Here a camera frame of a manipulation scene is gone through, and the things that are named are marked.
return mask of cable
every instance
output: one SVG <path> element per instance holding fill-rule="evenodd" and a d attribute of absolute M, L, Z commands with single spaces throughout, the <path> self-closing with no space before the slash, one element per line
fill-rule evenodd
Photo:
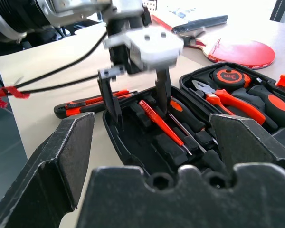
<path fill-rule="evenodd" d="M 78 83 L 82 83 L 85 81 L 89 81 L 92 79 L 98 78 L 98 75 L 93 75 L 93 76 L 89 76 L 89 77 L 85 77 L 85 78 L 81 78 L 79 80 L 76 81 L 72 81 L 72 82 L 68 82 L 68 83 L 64 83 L 64 84 L 59 84 L 59 85 L 54 85 L 54 86 L 50 86 L 50 87 L 45 87 L 45 88 L 40 88 L 40 89 L 32 89 L 32 90 L 25 90 L 25 91 L 21 91 L 22 94 L 34 94 L 34 93 L 40 93 L 40 92 L 45 92 L 45 91 L 49 91 L 49 90 L 53 90 L 53 89 L 60 89 L 63 87 L 67 87 L 67 86 L 72 86 Z"/>
<path fill-rule="evenodd" d="M 63 67 L 61 67 L 61 68 L 59 68 L 59 69 L 53 70 L 53 71 L 51 71 L 51 72 L 49 72 L 49 73 L 46 73 L 45 75 L 41 75 L 41 76 L 36 77 L 36 78 L 34 78 L 34 79 L 31 79 L 31 80 L 29 80 L 29 81 L 27 81 L 27 82 L 18 84 L 18 85 L 16 85 L 15 87 L 16 87 L 16 88 L 21 88 L 21 87 L 27 86 L 27 85 L 32 84 L 32 83 L 34 83 L 34 82 L 37 82 L 37 81 L 39 81 L 39 80 L 41 80 L 41 79 L 44 79 L 44 78 L 46 78 L 46 77 L 49 77 L 49 76 L 51 76 L 51 75 L 53 75 L 53 74 L 56 74 L 56 73 L 58 73 L 58 72 L 60 72 L 60 71 L 63 71 L 63 70 L 65 70 L 65 69 L 68 69 L 68 68 L 70 68 L 70 67 L 76 65 L 77 63 L 80 63 L 81 61 L 83 61 L 83 60 L 85 60 L 87 57 L 89 57 L 89 56 L 96 50 L 96 48 L 101 44 L 101 42 L 104 40 L 104 38 L 106 37 L 106 35 L 107 35 L 107 32 L 105 32 L 105 33 L 100 37 L 100 39 L 97 41 L 97 43 L 92 47 L 92 49 L 91 49 L 90 51 L 88 51 L 84 56 L 82 56 L 82 57 L 79 58 L 78 60 L 76 60 L 76 61 L 74 61 L 74 62 L 72 62 L 72 63 L 70 63 L 70 64 L 68 64 L 68 65 L 65 65 L 65 66 L 63 66 Z"/>

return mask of table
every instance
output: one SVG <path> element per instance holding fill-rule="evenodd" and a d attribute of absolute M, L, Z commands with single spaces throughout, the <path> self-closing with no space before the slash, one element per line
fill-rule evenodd
<path fill-rule="evenodd" d="M 63 40 L 28 49 L 12 55 L 0 57 L 0 72 L 5 86 L 10 86 L 17 79 L 24 76 L 22 82 L 35 78 L 46 72 L 61 67 L 78 59 L 85 54 L 104 33 L 105 28 L 99 26 L 95 33 L 79 34 Z M 80 64 L 58 73 L 50 78 L 31 84 L 22 90 L 41 88 L 50 85 L 73 81 L 86 76 L 94 75 L 98 69 L 110 67 L 109 52 L 101 45 L 94 54 Z M 202 65 L 180 57 L 176 68 L 171 69 L 171 81 L 179 86 L 180 76 L 201 68 Z M 140 74 L 135 76 L 119 76 L 116 82 L 111 83 L 113 90 L 129 89 L 142 91 L 155 86 L 156 75 Z M 49 92 L 32 94 L 27 100 L 10 97 L 10 104 L 16 119 L 19 133 L 29 158 L 34 150 L 50 135 L 60 123 L 53 112 L 54 106 L 71 100 L 91 97 L 100 94 L 96 80 L 70 86 Z M 111 140 L 106 132 L 102 120 L 102 112 L 96 114 L 93 132 L 90 162 L 87 171 L 83 194 L 86 191 L 88 179 L 93 168 L 99 166 L 122 166 Z M 78 210 L 64 217 L 60 227 L 74 227 Z"/>
<path fill-rule="evenodd" d="M 230 32 L 232 28 L 237 27 L 231 25 L 219 26 L 209 29 L 209 32 L 213 34 L 220 31 Z M 277 22 L 267 22 L 263 24 L 263 31 L 265 32 L 258 31 L 258 28 L 252 28 L 248 25 L 246 28 L 246 35 L 272 46 L 276 51 L 277 57 L 275 63 L 259 71 L 275 79 L 280 74 L 285 74 L 285 25 Z M 27 81 L 78 59 L 93 46 L 104 31 L 105 28 L 100 26 L 97 35 L 96 33 L 91 33 L 90 35 L 82 33 L 78 36 L 67 37 L 54 43 L 0 57 L 0 72 L 5 86 L 12 85 L 12 83 L 16 82 L 22 76 L 24 76 L 22 81 Z M 178 86 L 180 76 L 211 64 L 199 50 L 185 49 L 183 55 L 179 58 L 177 66 L 171 69 L 170 72 L 172 84 L 175 86 Z M 84 62 L 22 89 L 27 90 L 73 81 L 85 76 L 94 75 L 98 69 L 109 66 L 109 53 L 108 51 L 104 51 L 101 46 Z M 154 81 L 155 74 L 141 74 L 131 77 L 120 76 L 117 78 L 117 82 L 112 83 L 112 89 L 141 91 L 154 86 Z M 100 92 L 97 82 L 94 80 L 59 90 L 32 94 L 28 100 L 11 97 L 9 99 L 10 104 L 27 156 L 30 157 L 34 150 L 59 125 L 60 120 L 53 113 L 55 105 L 98 94 Z M 96 114 L 86 180 L 89 179 L 89 174 L 95 167 L 121 165 L 122 163 L 104 128 L 102 113 L 98 113 Z M 86 185 L 87 181 L 85 182 L 82 195 L 86 191 Z M 82 199 L 83 197 L 80 200 L 79 208 L 82 205 Z M 78 210 L 68 214 L 62 220 L 60 227 L 74 227 L 77 216 Z"/>

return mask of toolbox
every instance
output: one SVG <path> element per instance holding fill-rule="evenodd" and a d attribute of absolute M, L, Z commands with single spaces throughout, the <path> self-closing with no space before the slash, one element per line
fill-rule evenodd
<path fill-rule="evenodd" d="M 229 70 L 231 70 L 229 73 L 233 74 L 235 74 L 236 71 L 240 72 L 243 76 L 244 83 L 236 78 L 234 80 L 236 81 L 235 86 L 227 85 L 227 87 L 225 87 L 223 84 L 223 86 L 221 85 L 221 87 L 219 87 L 212 79 L 213 72 L 226 72 L 226 70 L 227 73 Z M 272 96 L 277 97 L 277 101 L 274 100 L 274 102 L 275 104 L 278 103 L 277 106 L 283 109 L 283 104 L 280 104 L 279 101 L 283 100 L 282 102 L 285 103 L 285 86 L 276 86 L 275 80 L 241 65 L 234 63 L 217 63 L 182 76 L 180 78 L 180 89 L 176 87 L 171 88 L 171 110 L 178 109 L 177 104 L 176 106 L 173 105 L 174 100 L 176 100 L 187 107 L 189 112 L 191 112 L 196 119 L 194 122 L 185 121 L 182 119 L 182 117 L 173 113 L 181 125 L 188 130 L 189 134 L 186 134 L 169 115 L 163 115 L 158 106 L 158 97 L 156 94 L 157 90 L 155 87 L 136 93 L 131 97 L 120 101 L 123 119 L 122 125 L 117 124 L 108 111 L 104 112 L 103 121 L 105 127 L 117 151 L 117 154 L 124 165 L 140 166 L 143 168 L 144 173 L 147 176 L 152 176 L 156 173 L 166 173 L 175 177 L 177 176 L 178 168 L 186 164 L 196 166 L 203 174 L 207 174 L 210 171 L 217 171 L 226 174 L 226 167 L 223 167 L 224 165 L 217 161 L 217 158 L 218 160 L 220 160 L 220 158 L 221 160 L 224 160 L 220 150 L 222 148 L 226 148 L 226 146 L 224 147 L 222 145 L 220 147 L 217 144 L 217 137 L 209 120 L 211 114 L 224 114 L 225 112 L 220 106 L 212 105 L 209 101 L 207 101 L 206 94 L 199 91 L 192 83 L 192 80 L 198 80 L 199 82 L 210 86 L 211 89 L 214 89 L 214 93 L 215 90 L 220 90 L 222 87 L 224 87 L 226 88 L 226 92 L 228 94 L 235 94 L 234 97 L 236 98 L 240 98 L 243 101 L 245 100 L 245 102 L 252 102 L 253 107 L 257 109 L 254 111 L 257 113 L 260 112 L 262 116 L 261 119 L 258 119 L 258 123 L 263 124 L 262 126 L 268 132 L 265 134 L 260 130 L 258 131 L 258 133 L 262 134 L 262 136 L 266 135 L 267 138 L 265 136 L 264 138 L 258 137 L 257 135 L 254 136 L 258 139 L 267 139 L 268 142 L 271 142 L 271 140 L 274 140 L 270 136 L 272 135 L 285 146 L 285 123 L 283 120 L 277 121 L 274 113 L 272 114 L 270 112 L 268 115 L 271 117 L 268 117 L 268 111 L 265 109 L 265 104 L 263 104 L 265 102 L 261 98 L 255 99 L 255 95 L 251 95 L 250 93 L 246 92 L 252 88 L 254 90 L 255 86 L 257 86 L 257 89 L 258 87 L 263 86 L 269 91 L 269 93 L 272 93 Z M 181 144 L 177 144 L 174 140 L 172 140 L 172 138 L 165 131 L 163 131 L 158 124 L 152 121 L 150 116 L 147 114 L 148 111 L 144 110 L 140 103 L 142 100 L 156 114 L 158 114 L 171 128 L 171 130 L 183 141 L 183 147 Z M 241 109 L 230 107 L 228 105 L 226 105 L 226 109 L 235 115 L 251 118 L 251 116 L 243 112 Z M 249 158 L 242 156 L 245 158 L 245 160 L 242 161 L 240 159 L 240 162 L 271 162 L 279 164 L 281 160 L 285 159 L 284 150 L 281 152 L 279 149 L 278 152 L 276 152 L 268 150 L 268 146 L 261 141 L 254 141 L 253 143 L 260 143 L 266 150 L 264 154 L 268 153 L 269 157 L 273 157 L 274 159 L 269 160 L 264 156 L 256 158 L 257 156 L 253 155 Z M 197 144 L 202 146 L 207 152 L 212 153 L 210 153 L 210 160 L 216 160 L 215 164 L 211 164 L 211 162 L 209 164 L 209 159 L 205 156 L 207 153 L 202 151 Z M 233 165 L 236 164 L 235 162 L 239 161 L 234 160 L 231 162 L 229 161 L 229 163 L 227 161 L 227 167 L 229 166 L 232 168 Z"/>
<path fill-rule="evenodd" d="M 201 86 L 210 86 L 227 110 L 221 108 L 212 99 L 212 95 L 199 90 L 200 85 L 194 84 L 198 82 L 201 82 Z M 194 100 L 200 101 L 211 113 L 235 114 L 256 120 L 285 146 L 285 75 L 276 83 L 275 80 L 239 64 L 222 62 L 182 76 L 180 89 Z M 224 93 L 232 98 L 225 101 Z M 253 110 L 244 107 L 246 104 L 237 104 L 233 98 L 256 108 L 261 117 L 254 116 L 256 113 Z"/>

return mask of ping pong paddle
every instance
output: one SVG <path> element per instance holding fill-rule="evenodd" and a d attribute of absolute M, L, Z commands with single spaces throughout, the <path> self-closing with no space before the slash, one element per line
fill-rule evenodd
<path fill-rule="evenodd" d="M 250 69 L 267 67 L 276 57 L 271 47 L 236 37 L 194 38 L 188 46 L 201 49 L 212 62 L 235 62 Z"/>

